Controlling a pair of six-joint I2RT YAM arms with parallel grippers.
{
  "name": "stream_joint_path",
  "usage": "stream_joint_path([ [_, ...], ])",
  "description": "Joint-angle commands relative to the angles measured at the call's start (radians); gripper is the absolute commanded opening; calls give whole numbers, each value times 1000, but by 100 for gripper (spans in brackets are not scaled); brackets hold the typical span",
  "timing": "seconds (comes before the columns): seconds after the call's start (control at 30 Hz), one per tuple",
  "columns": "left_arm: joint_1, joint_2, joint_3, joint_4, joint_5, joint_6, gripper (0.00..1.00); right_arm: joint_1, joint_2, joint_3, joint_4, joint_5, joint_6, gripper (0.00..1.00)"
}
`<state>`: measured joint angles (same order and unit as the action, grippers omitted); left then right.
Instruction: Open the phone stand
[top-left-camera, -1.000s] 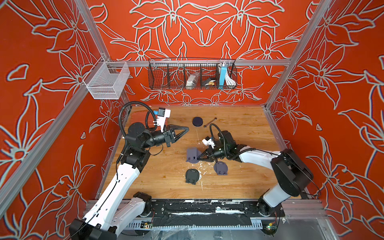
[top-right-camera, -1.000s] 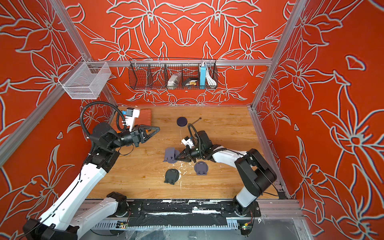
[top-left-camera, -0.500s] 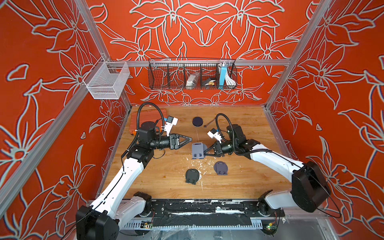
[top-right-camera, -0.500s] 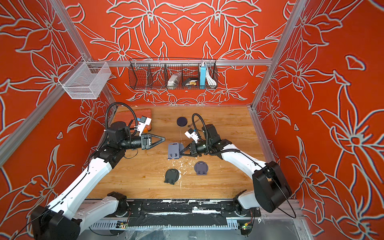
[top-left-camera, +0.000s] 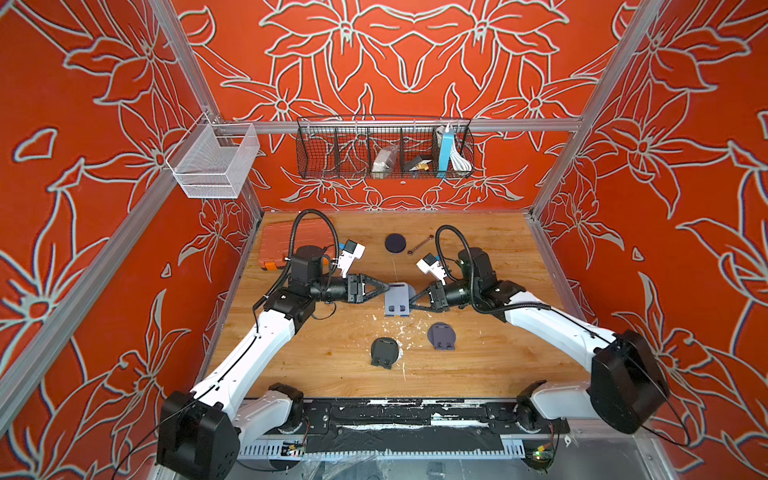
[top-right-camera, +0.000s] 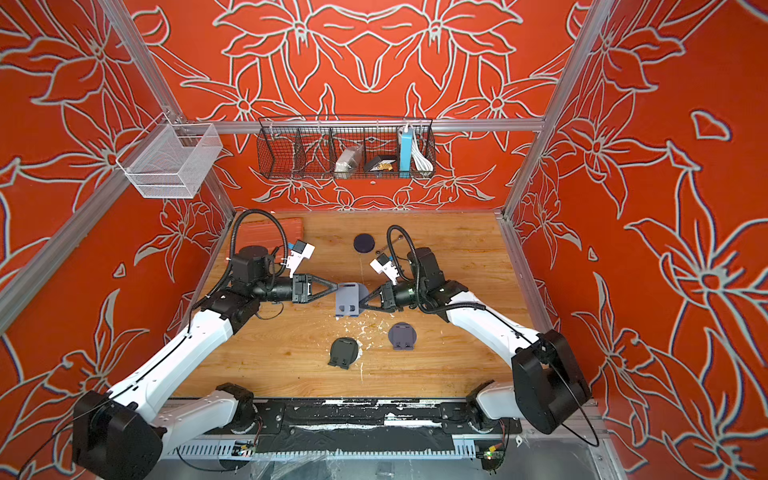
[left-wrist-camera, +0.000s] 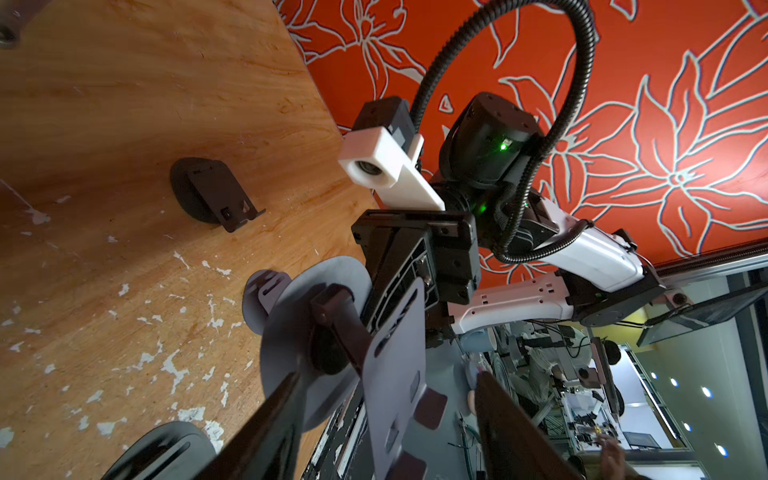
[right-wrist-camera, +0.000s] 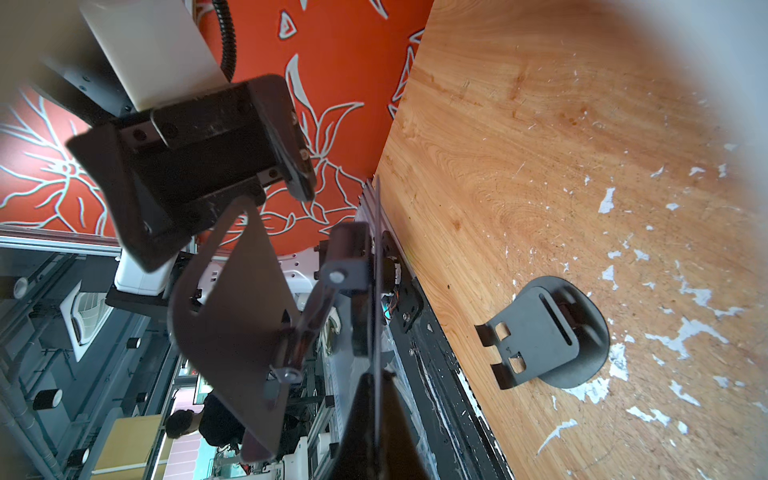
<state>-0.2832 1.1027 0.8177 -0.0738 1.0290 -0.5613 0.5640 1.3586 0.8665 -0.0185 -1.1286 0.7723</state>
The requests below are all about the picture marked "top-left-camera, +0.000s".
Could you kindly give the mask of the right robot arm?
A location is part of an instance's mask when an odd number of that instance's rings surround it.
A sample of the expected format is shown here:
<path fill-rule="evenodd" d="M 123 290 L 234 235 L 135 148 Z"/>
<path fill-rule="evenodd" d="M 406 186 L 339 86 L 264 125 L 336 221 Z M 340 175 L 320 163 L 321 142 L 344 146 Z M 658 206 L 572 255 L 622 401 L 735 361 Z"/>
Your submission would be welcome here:
<path fill-rule="evenodd" d="M 452 225 L 434 234 L 435 253 L 417 263 L 435 280 L 410 300 L 412 307 L 446 312 L 470 308 L 523 329 L 578 363 L 588 373 L 583 382 L 536 381 L 515 399 L 514 418 L 527 433 L 555 421 L 600 420 L 633 434 L 670 402 L 670 388 L 648 341 L 633 330 L 622 333 L 582 321 L 549 305 L 523 286 L 501 280 L 488 254 L 469 244 Z"/>

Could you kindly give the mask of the dark grey phone stand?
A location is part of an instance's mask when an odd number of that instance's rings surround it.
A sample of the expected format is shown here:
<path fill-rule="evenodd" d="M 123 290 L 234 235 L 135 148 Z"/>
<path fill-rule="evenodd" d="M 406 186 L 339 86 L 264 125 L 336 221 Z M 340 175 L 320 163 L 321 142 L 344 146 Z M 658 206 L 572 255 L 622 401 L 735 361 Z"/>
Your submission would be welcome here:
<path fill-rule="evenodd" d="M 400 347 L 396 340 L 379 337 L 371 345 L 371 365 L 391 370 L 400 357 Z"/>

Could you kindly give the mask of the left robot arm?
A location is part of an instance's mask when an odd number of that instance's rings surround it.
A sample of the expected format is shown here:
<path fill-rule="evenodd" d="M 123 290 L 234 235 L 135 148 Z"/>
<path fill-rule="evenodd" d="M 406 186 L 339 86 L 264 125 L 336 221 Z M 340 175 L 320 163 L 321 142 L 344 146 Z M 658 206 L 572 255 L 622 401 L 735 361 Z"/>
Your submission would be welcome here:
<path fill-rule="evenodd" d="M 286 266 L 253 305 L 253 327 L 212 373 L 164 402 L 157 426 L 160 466 L 187 479 L 224 479 L 241 447 L 272 429 L 301 426 L 304 397 L 294 387 L 276 383 L 255 402 L 244 400 L 318 304 L 364 304 L 389 291 L 385 282 L 350 273 L 364 252 L 357 242 L 340 242 L 326 214 L 306 209 L 296 216 Z"/>

